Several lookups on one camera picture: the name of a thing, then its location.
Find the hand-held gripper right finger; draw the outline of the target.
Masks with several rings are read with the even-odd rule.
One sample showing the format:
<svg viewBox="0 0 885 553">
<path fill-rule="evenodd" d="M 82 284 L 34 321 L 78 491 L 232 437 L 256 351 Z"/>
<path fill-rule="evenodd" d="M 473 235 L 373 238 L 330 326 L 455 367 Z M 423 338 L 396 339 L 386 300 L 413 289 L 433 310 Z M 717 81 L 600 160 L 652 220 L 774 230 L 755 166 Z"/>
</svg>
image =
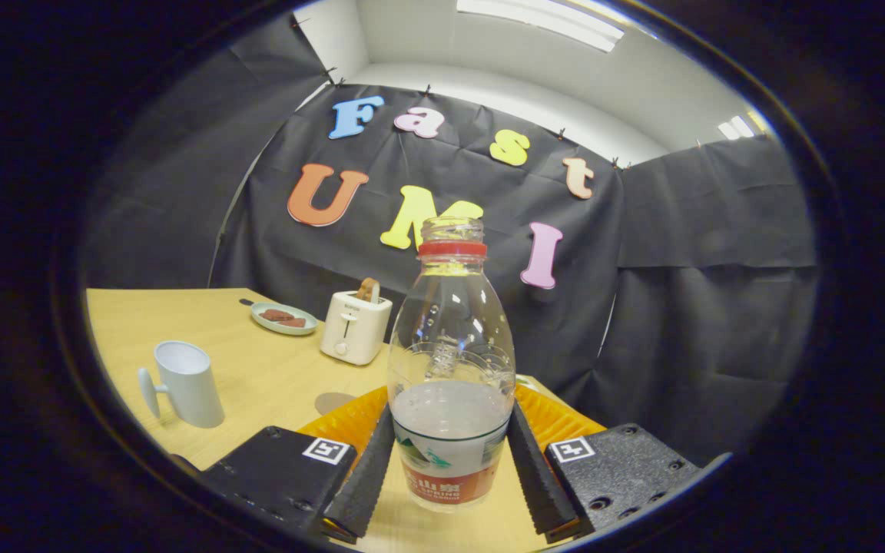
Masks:
<svg viewBox="0 0 885 553">
<path fill-rule="evenodd" d="M 731 454 L 699 468 L 634 423 L 605 429 L 519 386 L 507 440 L 529 514 L 545 538 L 617 531 L 691 490 Z"/>
</svg>

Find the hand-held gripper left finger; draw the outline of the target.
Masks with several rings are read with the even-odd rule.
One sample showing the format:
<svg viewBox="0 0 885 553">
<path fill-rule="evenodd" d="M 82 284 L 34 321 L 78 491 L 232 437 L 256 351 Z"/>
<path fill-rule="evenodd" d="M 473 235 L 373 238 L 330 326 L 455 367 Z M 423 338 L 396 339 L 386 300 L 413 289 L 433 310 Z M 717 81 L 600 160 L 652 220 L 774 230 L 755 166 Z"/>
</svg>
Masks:
<svg viewBox="0 0 885 553">
<path fill-rule="evenodd" d="M 306 424 L 264 427 L 201 480 L 268 525 L 354 544 L 366 534 L 396 441 L 384 386 Z"/>
</svg>

